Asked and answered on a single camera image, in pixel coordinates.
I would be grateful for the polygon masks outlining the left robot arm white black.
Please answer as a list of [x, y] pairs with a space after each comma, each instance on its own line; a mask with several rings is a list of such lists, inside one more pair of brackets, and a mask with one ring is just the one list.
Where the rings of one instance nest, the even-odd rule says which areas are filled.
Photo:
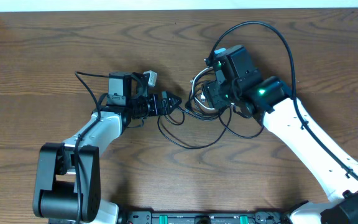
[[181, 103], [168, 91], [149, 93], [157, 73], [112, 72], [108, 92], [99, 98], [90, 120], [61, 143], [45, 143], [39, 152], [33, 213], [52, 223], [120, 223], [115, 203], [101, 198], [100, 157], [133, 119], [171, 114]]

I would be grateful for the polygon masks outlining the black base rail green clamps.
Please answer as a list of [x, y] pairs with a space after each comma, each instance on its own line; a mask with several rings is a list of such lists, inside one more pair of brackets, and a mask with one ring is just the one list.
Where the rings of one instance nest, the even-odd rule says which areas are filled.
[[254, 213], [173, 213], [121, 212], [117, 224], [284, 224], [290, 223], [279, 212]]

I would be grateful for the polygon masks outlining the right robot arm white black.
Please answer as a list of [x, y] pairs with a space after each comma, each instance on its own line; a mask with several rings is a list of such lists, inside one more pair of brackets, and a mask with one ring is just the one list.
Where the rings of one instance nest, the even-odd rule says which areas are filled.
[[216, 80], [203, 85], [209, 107], [239, 108], [281, 139], [313, 174], [328, 198], [303, 202], [282, 215], [282, 223], [358, 223], [358, 162], [308, 114], [278, 77], [264, 79], [241, 45], [212, 52], [206, 64]]

